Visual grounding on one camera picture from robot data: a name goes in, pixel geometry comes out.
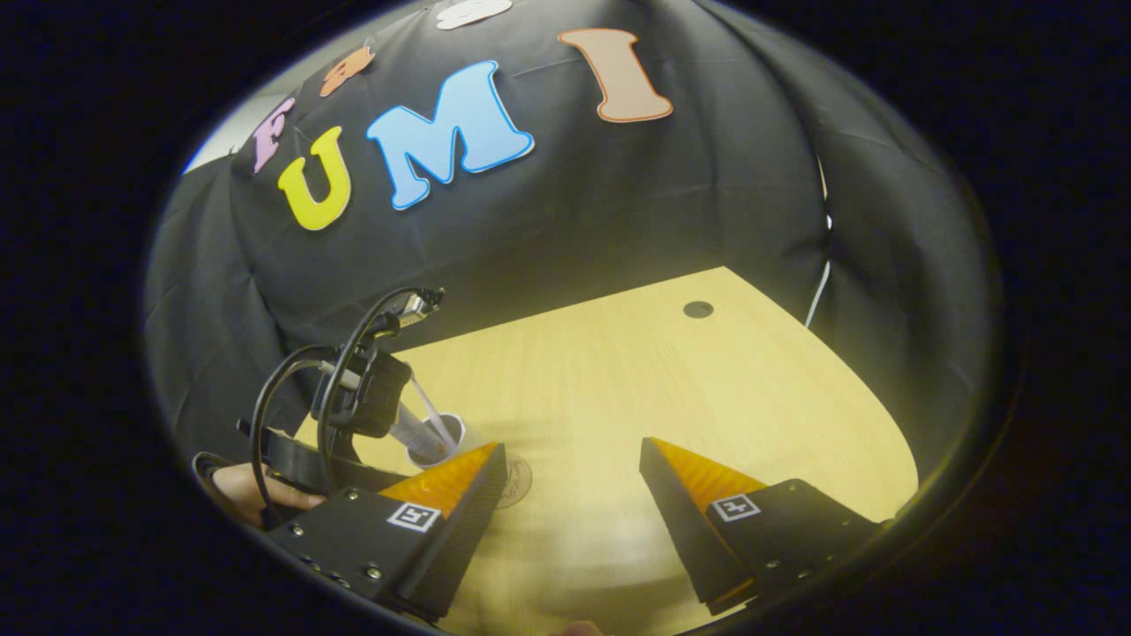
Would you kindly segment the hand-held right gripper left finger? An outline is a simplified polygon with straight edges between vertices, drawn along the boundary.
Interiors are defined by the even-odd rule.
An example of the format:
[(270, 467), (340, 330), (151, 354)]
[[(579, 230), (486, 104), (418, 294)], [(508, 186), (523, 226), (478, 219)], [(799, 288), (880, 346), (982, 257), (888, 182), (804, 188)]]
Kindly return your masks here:
[(380, 491), (342, 488), (268, 536), (336, 587), (435, 624), (504, 485), (506, 445), (485, 442)]

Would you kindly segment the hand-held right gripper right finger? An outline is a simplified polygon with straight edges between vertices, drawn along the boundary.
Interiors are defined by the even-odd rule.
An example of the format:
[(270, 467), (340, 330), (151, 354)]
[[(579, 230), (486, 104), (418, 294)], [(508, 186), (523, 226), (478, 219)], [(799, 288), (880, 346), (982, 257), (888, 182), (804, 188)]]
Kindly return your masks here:
[(657, 437), (642, 439), (639, 471), (713, 616), (775, 602), (881, 526), (808, 481), (766, 484)]

